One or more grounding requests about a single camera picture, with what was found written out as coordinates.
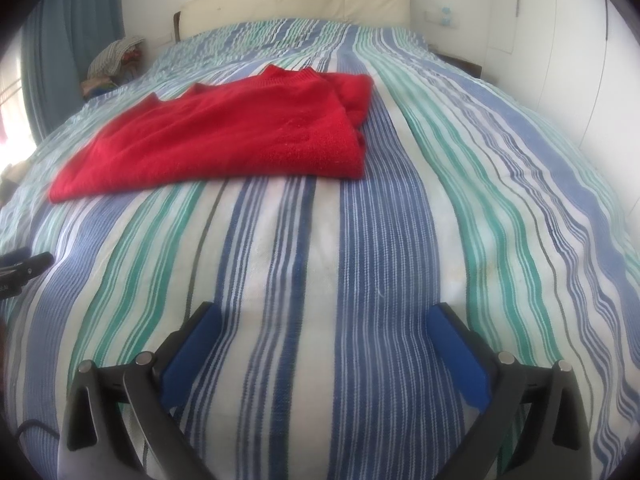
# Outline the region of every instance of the red sweater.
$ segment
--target red sweater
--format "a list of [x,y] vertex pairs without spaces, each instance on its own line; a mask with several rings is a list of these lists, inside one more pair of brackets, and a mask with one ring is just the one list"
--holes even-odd
[[268,66],[181,97],[150,94],[109,122],[58,173],[52,202],[246,175],[361,178],[367,75]]

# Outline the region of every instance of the cream headboard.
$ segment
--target cream headboard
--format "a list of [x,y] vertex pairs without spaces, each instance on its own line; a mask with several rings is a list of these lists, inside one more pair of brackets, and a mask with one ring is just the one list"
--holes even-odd
[[174,16],[176,40],[232,23],[273,18],[409,27],[410,0],[193,0]]

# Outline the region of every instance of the blue and green striped blanket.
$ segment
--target blue and green striped blanket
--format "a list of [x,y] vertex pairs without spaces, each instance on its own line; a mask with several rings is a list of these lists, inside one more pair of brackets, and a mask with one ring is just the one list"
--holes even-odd
[[[363,180],[47,202],[56,171],[149,92],[170,99],[268,63],[373,77]],[[640,262],[614,193],[548,122],[402,28],[274,20],[183,41],[44,142],[0,224],[0,253],[56,256],[1,307],[14,429],[59,427],[81,360],[128,362],[211,300],[223,335],[173,415],[217,478],[430,479],[474,418],[424,330],[425,309],[447,301],[495,350],[574,365],[594,479],[638,433]],[[55,478],[57,442],[32,428],[22,444]]]

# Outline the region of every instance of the blue gripper pad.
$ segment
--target blue gripper pad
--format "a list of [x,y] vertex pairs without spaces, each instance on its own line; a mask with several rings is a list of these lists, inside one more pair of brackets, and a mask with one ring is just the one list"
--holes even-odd
[[222,332],[222,311],[211,305],[160,378],[160,403],[165,410],[184,405],[191,386]]
[[490,379],[466,345],[463,335],[437,305],[427,310],[427,334],[466,403],[484,412],[491,401]]

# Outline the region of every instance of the wall socket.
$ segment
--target wall socket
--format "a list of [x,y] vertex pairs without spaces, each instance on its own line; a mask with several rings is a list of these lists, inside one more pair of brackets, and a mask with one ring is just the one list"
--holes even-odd
[[441,27],[458,28],[460,24],[458,16],[452,12],[450,7],[428,9],[424,11],[422,16],[425,22],[434,23]]

